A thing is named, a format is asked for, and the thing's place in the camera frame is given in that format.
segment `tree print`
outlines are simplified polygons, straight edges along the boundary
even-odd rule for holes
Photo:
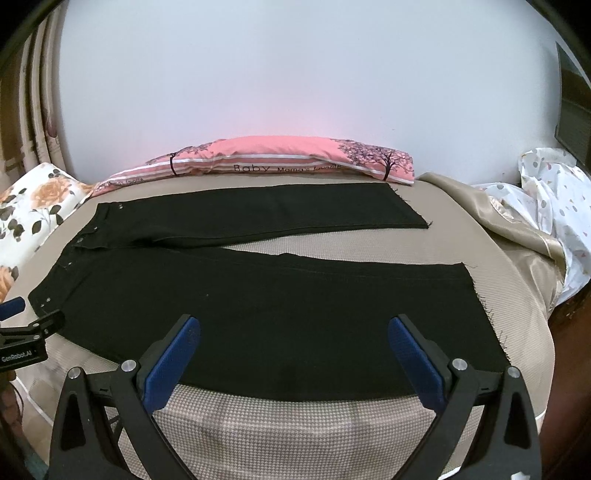
[[[196,147],[185,147],[177,152],[172,152],[167,155],[162,155],[161,157],[156,157],[156,158],[153,158],[152,160],[148,160],[145,164],[152,165],[152,164],[156,163],[158,160],[163,160],[165,158],[168,160],[172,160],[172,159],[176,158],[178,155],[180,155],[181,153],[197,156],[199,154],[199,152],[207,150],[211,146],[211,144],[213,144],[213,143],[214,142],[209,142],[209,143],[204,143],[202,145],[198,145]]]
[[[347,155],[353,165],[370,168],[371,164],[381,165],[385,169],[383,180],[388,179],[390,171],[402,170],[404,173],[414,173],[413,159],[405,152],[393,148],[366,145],[354,140],[333,139],[339,144],[339,150]]]

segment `cable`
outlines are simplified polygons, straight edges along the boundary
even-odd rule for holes
[[[18,398],[21,400],[21,405],[20,405],[20,408],[18,409],[18,422],[22,424],[22,416],[25,413],[25,402],[22,399],[22,395],[18,391],[18,389],[12,383],[9,383],[9,385],[12,387],[14,392],[17,394]]]

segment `beige bedsheet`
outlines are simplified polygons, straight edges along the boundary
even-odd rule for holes
[[[445,183],[449,179],[431,176],[426,180]],[[224,187],[361,181],[374,180],[355,174],[224,174],[179,177],[129,186],[92,199],[72,214],[21,271],[9,298],[27,298],[48,273],[65,244],[93,216],[96,205],[101,202]],[[426,181],[418,181],[412,187],[392,185],[425,220],[433,221],[427,231],[386,229],[297,235],[232,248],[351,261],[464,262],[498,338],[512,364],[523,372],[534,413],[541,419],[554,365],[547,318],[560,292],[560,266],[550,259],[550,253],[532,253],[531,247],[516,244],[515,238],[509,241],[506,236],[499,236],[498,241],[506,253],[478,223],[486,223],[491,213],[486,211],[476,221],[478,215],[471,212],[473,218],[468,213],[469,206],[464,210],[450,197],[466,195],[463,191],[466,186],[450,182],[447,184],[450,194]],[[498,213],[494,214],[498,218],[493,218],[492,223],[499,220],[501,225],[510,223]],[[532,259],[532,268],[527,258]],[[154,285],[147,295],[150,301],[158,301],[158,286]],[[25,325],[34,319],[27,302],[26,311],[7,321],[6,326]],[[49,421],[54,416],[68,369],[78,365],[93,373],[114,368],[113,363],[59,335],[47,341],[47,349],[48,361],[18,371],[21,391],[28,395],[24,429],[45,460],[48,459],[51,432]],[[446,471],[461,464],[479,415],[480,409],[475,408]],[[177,386],[166,408],[156,412],[155,418],[181,458],[198,478],[204,480],[375,480],[392,478],[427,430],[433,414],[423,409],[415,397],[364,402],[286,403]],[[132,471],[145,477],[125,435],[120,445]]]

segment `floral pillow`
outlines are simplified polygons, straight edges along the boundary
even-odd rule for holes
[[[92,188],[42,163],[0,193],[0,302],[17,279],[19,267]]]

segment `beige satin fabric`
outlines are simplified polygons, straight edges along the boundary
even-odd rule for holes
[[[481,224],[505,252],[532,294],[545,305],[548,318],[564,285],[566,261],[560,242],[517,219],[485,192],[436,173],[419,180],[444,190]]]

